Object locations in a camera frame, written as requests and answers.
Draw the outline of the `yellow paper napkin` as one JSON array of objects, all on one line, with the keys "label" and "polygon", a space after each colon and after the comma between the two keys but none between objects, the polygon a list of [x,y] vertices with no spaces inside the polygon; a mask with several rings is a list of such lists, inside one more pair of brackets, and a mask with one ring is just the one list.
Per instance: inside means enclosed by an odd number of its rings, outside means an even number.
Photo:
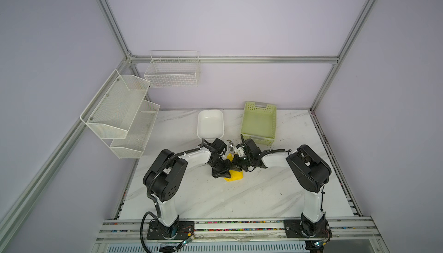
[{"label": "yellow paper napkin", "polygon": [[[228,154],[227,155],[227,159],[232,162],[234,160],[234,155],[232,155],[231,153]],[[231,177],[230,178],[225,178],[225,181],[227,181],[227,182],[237,181],[237,180],[243,179],[243,172],[242,171],[230,170],[229,173],[230,173]]]}]

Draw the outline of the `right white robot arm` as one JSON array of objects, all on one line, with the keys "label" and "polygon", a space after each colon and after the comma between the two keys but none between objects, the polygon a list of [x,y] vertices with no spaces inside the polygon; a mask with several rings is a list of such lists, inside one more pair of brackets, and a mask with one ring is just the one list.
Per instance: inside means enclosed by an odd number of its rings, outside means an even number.
[{"label": "right white robot arm", "polygon": [[260,150],[252,139],[237,146],[230,161],[232,171],[252,172],[257,168],[289,168],[304,189],[304,204],[298,234],[305,238],[330,237],[330,230],[323,208],[324,187],[332,174],[331,167],[308,145],[296,150]]}]

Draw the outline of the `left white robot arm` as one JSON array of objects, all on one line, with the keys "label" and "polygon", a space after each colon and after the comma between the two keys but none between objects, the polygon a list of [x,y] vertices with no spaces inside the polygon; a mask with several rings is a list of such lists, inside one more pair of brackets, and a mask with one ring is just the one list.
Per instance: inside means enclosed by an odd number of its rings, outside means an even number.
[{"label": "left white robot arm", "polygon": [[155,223],[150,226],[148,237],[157,233],[163,239],[172,239],[179,232],[180,216],[175,208],[177,193],[189,165],[208,165],[213,178],[230,179],[231,161],[225,158],[227,145],[219,138],[213,142],[205,139],[197,148],[175,153],[162,150],[143,177],[147,197],[154,203],[156,215],[150,213]]}]

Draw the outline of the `spoon with green handle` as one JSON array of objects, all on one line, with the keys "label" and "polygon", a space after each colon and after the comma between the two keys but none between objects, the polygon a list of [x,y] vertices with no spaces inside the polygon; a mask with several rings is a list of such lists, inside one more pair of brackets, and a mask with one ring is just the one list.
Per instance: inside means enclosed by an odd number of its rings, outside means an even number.
[{"label": "spoon with green handle", "polygon": [[234,155],[235,150],[236,150],[235,144],[232,141],[228,141],[228,152]]}]

